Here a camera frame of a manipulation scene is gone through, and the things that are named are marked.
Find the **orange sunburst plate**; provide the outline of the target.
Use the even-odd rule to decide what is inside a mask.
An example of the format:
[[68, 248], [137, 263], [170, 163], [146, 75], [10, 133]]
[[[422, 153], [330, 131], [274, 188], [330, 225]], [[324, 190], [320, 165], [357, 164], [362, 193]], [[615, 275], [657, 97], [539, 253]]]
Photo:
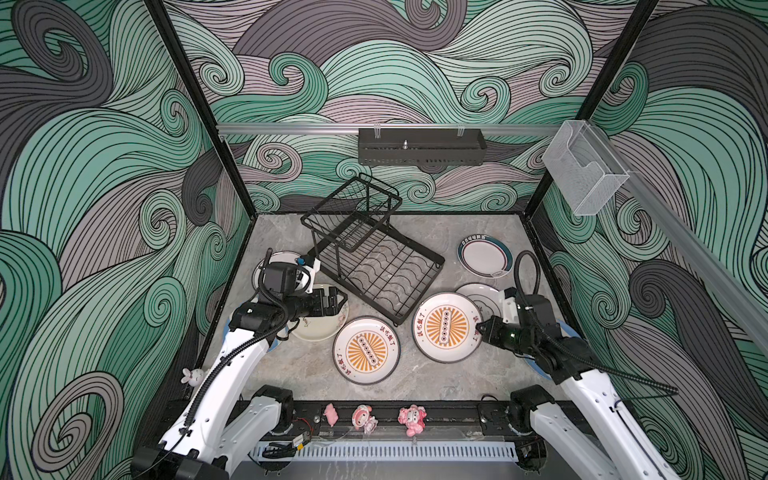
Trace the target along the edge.
[[481, 321], [480, 310], [466, 296], [438, 293], [416, 308], [411, 332], [424, 356], [441, 364], [453, 364], [467, 359], [479, 348], [482, 340], [476, 326]]
[[334, 367], [345, 380], [356, 385], [374, 385], [396, 370], [402, 345], [388, 321], [363, 316], [339, 330], [331, 354]]

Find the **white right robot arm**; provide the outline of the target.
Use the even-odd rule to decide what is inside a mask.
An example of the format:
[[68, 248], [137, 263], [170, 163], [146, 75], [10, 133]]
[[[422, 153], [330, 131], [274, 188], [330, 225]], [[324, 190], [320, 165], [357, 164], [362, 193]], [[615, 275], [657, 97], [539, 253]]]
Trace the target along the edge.
[[561, 387], [597, 440], [590, 440], [562, 404], [538, 385], [510, 394], [506, 415], [514, 433], [543, 439], [581, 479], [679, 477], [583, 339], [565, 335], [558, 322], [541, 322], [530, 311], [518, 323], [493, 316], [479, 323], [476, 332], [483, 342], [532, 360]]

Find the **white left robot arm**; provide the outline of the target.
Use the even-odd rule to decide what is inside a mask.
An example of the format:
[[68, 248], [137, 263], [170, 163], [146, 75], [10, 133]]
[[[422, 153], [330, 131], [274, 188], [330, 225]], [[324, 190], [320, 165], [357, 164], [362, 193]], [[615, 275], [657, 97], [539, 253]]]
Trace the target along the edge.
[[258, 442], [292, 422], [292, 393], [269, 386], [236, 416], [231, 414], [247, 380], [287, 323], [335, 316], [348, 295], [330, 286], [286, 299], [286, 308], [264, 298], [232, 314], [219, 358], [197, 392], [155, 446], [139, 448], [131, 461], [134, 479], [228, 479]]

